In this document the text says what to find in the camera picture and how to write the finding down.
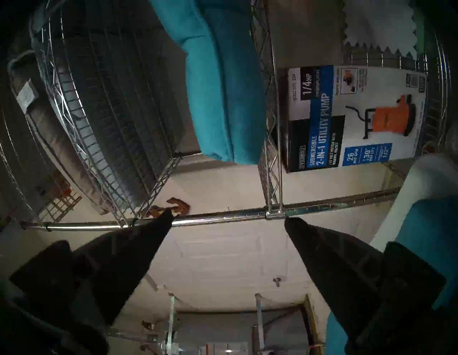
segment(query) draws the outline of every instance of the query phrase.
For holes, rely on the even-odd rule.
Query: orange object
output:
[[[369,132],[393,132],[407,137],[415,125],[416,117],[415,104],[411,101],[412,95],[402,95],[397,101],[397,106],[367,109],[364,118],[360,116],[360,112],[356,108],[351,106],[346,106],[346,108],[355,111],[358,118],[364,122],[363,139],[368,138]],[[369,118],[369,112],[374,113],[372,121]]]
[[[407,136],[413,128],[412,122],[412,127],[408,130],[411,106],[411,103],[407,103],[406,96],[402,95],[395,107],[377,107],[372,119],[372,131],[401,133]]]

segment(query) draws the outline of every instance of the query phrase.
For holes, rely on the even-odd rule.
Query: wire shelving unit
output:
[[[285,218],[307,213],[336,210],[362,206],[372,203],[394,200],[400,188],[387,189],[365,193],[354,196],[332,198],[327,200],[303,202],[297,204],[284,204],[283,202],[283,167],[281,152],[281,125],[278,102],[278,76],[275,63],[274,46],[272,45],[271,31],[268,21],[267,0],[252,1],[253,23],[251,35],[258,51],[261,70],[265,84],[265,94],[267,101],[267,129],[266,139],[262,149],[258,169],[260,174],[261,186],[266,200],[264,207],[229,211],[220,213],[207,213],[203,215],[191,215],[177,217],[173,226],[189,226],[199,224],[214,224],[234,221],[246,221],[253,219],[275,219]],[[65,25],[61,21],[59,33],[62,43],[65,43]],[[155,184],[149,189],[149,195],[141,203],[140,208],[135,208],[130,203],[129,195],[123,191],[122,186],[109,180],[110,170],[96,160],[98,150],[90,150],[87,136],[82,130],[86,123],[86,117],[81,100],[78,97],[76,86],[72,80],[71,70],[67,65],[61,65],[64,69],[59,69],[59,64],[55,60],[56,44],[53,43],[50,31],[51,25],[45,26],[42,31],[42,41],[44,44],[44,56],[48,61],[49,71],[46,76],[52,83],[52,94],[55,105],[59,107],[61,119],[65,122],[77,151],[80,153],[82,162],[87,167],[88,172],[94,178],[94,184],[99,186],[99,192],[105,197],[106,202],[113,206],[115,221],[104,223],[23,223],[25,228],[36,228],[51,230],[114,230],[125,228],[133,223],[147,223],[148,219],[142,219],[141,211],[152,205],[155,197],[160,192],[162,186],[173,172],[173,168],[187,156],[196,155],[198,152],[175,153],[168,155],[165,168],[158,176]],[[443,44],[439,36],[431,28],[425,28],[425,41],[429,41],[429,48],[426,53],[418,55],[417,60],[411,57],[403,57],[399,53],[392,54],[389,51],[366,47],[342,46],[342,64],[366,65],[366,66],[386,66],[402,69],[420,71],[427,74],[427,104],[424,112],[424,124],[419,138],[417,155],[431,153],[440,149],[444,144],[444,136],[447,127],[447,103],[451,94],[450,67]],[[99,88],[105,91],[103,71],[98,68],[98,80],[101,83]],[[77,106],[71,108],[69,101]],[[72,110],[79,112],[78,120],[72,115]],[[386,164],[387,168],[396,168],[392,164]]]

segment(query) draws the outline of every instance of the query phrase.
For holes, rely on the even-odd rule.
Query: teal cushion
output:
[[[433,304],[446,306],[458,290],[458,197],[420,200],[407,214],[396,241],[421,257],[447,279]],[[348,337],[331,313],[327,320],[326,353],[344,355]]]
[[[187,53],[186,87],[203,154],[257,164],[266,127],[259,58],[248,0],[150,0]]]

